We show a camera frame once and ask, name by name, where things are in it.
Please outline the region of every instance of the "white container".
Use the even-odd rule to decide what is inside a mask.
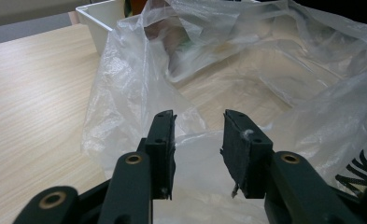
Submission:
[[[111,0],[77,7],[76,12],[80,23],[88,25],[96,50],[101,55],[108,32],[116,26],[117,21],[125,18],[124,0]]]

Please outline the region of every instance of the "screw hole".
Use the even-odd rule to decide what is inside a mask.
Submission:
[[[300,159],[292,154],[282,155],[282,160],[288,163],[292,163],[292,164],[297,164],[300,162]]]
[[[63,191],[56,191],[46,195],[39,203],[42,209],[51,209],[64,202],[66,193]]]
[[[138,155],[132,155],[132,156],[127,157],[127,159],[125,159],[125,162],[131,165],[138,164],[141,161],[142,161],[142,157]]]

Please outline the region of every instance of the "light wood surface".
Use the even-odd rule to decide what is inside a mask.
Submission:
[[[43,189],[105,180],[80,153],[98,63],[83,25],[0,44],[0,223]]]

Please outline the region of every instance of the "plastic wrinkle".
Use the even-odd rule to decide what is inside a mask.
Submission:
[[[173,109],[176,175],[155,223],[268,223],[262,200],[232,199],[223,113],[249,115],[275,150],[305,156],[328,184],[367,156],[367,25],[282,0],[148,0],[108,35],[82,151],[110,177],[154,115]]]

